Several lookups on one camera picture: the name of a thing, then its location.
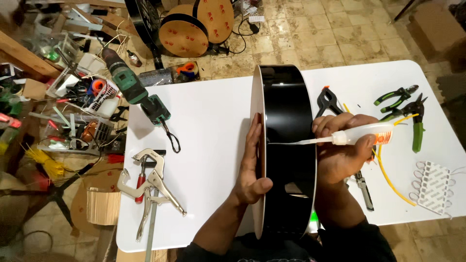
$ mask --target red tool handle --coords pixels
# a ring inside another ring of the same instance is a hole
[[[145,182],[145,177],[138,177],[137,178],[137,188],[139,188],[143,183]],[[140,197],[136,197],[134,199],[134,202],[136,202],[136,204],[141,204],[143,202],[143,199],[144,199],[144,194],[142,194]]]

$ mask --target drill wrist strap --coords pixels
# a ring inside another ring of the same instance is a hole
[[[165,131],[167,132],[167,136],[168,136],[168,138],[170,139],[170,142],[171,142],[171,148],[173,149],[173,152],[175,152],[175,153],[179,153],[179,152],[181,151],[181,146],[179,145],[178,138],[176,138],[176,136],[175,136],[175,135],[173,135],[172,133],[170,133],[170,130],[168,130],[168,126],[167,126],[167,124],[165,124],[165,121],[164,121],[162,118],[160,118],[160,121],[162,122],[162,125],[164,126],[164,128],[165,128]],[[175,140],[176,140],[176,143],[178,144],[178,151],[176,151],[176,149],[175,149],[175,145],[173,144],[173,140],[172,140],[172,138],[171,138],[171,137],[174,137],[174,138],[175,138]]]

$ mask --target orange label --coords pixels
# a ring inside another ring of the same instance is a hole
[[[385,132],[385,133],[378,133],[376,135],[376,140],[374,142],[374,145],[384,145],[388,144],[391,139],[391,131],[390,132]]]

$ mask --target cardboard circle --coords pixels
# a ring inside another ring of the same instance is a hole
[[[204,25],[187,14],[166,16],[162,20],[158,36],[168,51],[181,57],[198,57],[209,46]]]
[[[187,15],[192,15],[192,5],[179,5],[172,10],[170,10],[167,14],[187,14]]]
[[[196,0],[192,15],[207,28],[212,43],[222,43],[233,30],[234,14],[230,0]]]

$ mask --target white plastic bottle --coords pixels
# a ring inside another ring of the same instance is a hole
[[[110,118],[117,109],[120,94],[111,99],[105,99],[97,110],[97,115],[103,118]]]
[[[295,143],[269,143],[269,144],[283,144],[283,145],[307,145],[315,144],[320,142],[332,142],[334,145],[354,145],[356,141],[367,135],[374,134],[376,135],[376,140],[374,145],[384,145],[388,144],[391,141],[391,136],[393,133],[393,128],[395,126],[392,123],[381,122],[374,124],[366,124],[358,127],[350,128],[347,130],[341,130],[334,132],[331,137],[326,138],[316,138],[302,140]]]

